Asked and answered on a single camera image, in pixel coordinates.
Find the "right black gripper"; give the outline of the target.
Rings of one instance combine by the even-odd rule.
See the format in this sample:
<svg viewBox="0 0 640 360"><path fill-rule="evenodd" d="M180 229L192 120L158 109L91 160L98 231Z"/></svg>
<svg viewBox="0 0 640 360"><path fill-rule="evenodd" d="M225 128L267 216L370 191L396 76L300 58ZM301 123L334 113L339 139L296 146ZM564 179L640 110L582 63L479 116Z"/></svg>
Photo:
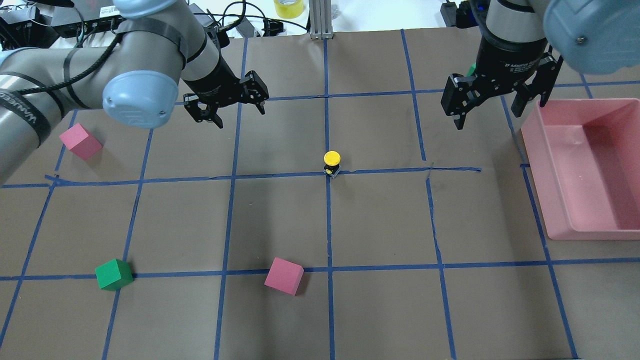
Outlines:
<svg viewBox="0 0 640 360"><path fill-rule="evenodd" d="M521 117L529 102L540 97L544 107L551 98L563 57L553 56L546 39L516 43L482 38L474 76L448 76L440 101L457 130L464 129L467 114L489 98L515 93L510 111Z"/></svg>

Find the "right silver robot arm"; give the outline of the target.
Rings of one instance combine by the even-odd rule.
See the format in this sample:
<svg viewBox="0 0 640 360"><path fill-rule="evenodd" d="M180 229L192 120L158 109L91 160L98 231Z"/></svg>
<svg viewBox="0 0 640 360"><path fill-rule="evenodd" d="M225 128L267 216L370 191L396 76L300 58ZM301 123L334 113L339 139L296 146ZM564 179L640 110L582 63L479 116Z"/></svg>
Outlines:
<svg viewBox="0 0 640 360"><path fill-rule="evenodd" d="M440 13L481 34L474 66L448 76L440 101L458 130L490 98L513 93L515 117L535 99L544 107L564 64L610 75L640 61L637 0L447 0Z"/></svg>

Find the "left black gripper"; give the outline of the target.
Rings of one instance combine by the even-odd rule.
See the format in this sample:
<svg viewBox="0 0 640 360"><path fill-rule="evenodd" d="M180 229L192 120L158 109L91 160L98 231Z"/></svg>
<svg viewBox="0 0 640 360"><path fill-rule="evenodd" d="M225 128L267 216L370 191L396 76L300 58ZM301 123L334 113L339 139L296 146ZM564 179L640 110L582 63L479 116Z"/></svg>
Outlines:
<svg viewBox="0 0 640 360"><path fill-rule="evenodd" d="M183 80L202 103L211 107L199 110L199 121L224 128L218 109L236 103L252 104L265 116L265 103L269 99L268 87L254 70L238 78L226 60L219 59L215 68L195 80Z"/></svg>

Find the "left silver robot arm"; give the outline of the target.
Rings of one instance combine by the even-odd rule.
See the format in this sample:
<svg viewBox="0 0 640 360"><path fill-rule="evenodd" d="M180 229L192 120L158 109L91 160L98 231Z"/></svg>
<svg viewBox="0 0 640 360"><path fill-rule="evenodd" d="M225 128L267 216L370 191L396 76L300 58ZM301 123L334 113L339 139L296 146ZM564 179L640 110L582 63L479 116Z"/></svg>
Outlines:
<svg viewBox="0 0 640 360"><path fill-rule="evenodd" d="M256 71L237 77L184 0L115 0L124 18L106 47L23 47L1 52L1 183L73 110L104 110L141 129L166 125L179 95L197 122L222 128L217 111L240 103L265 114Z"/></svg>

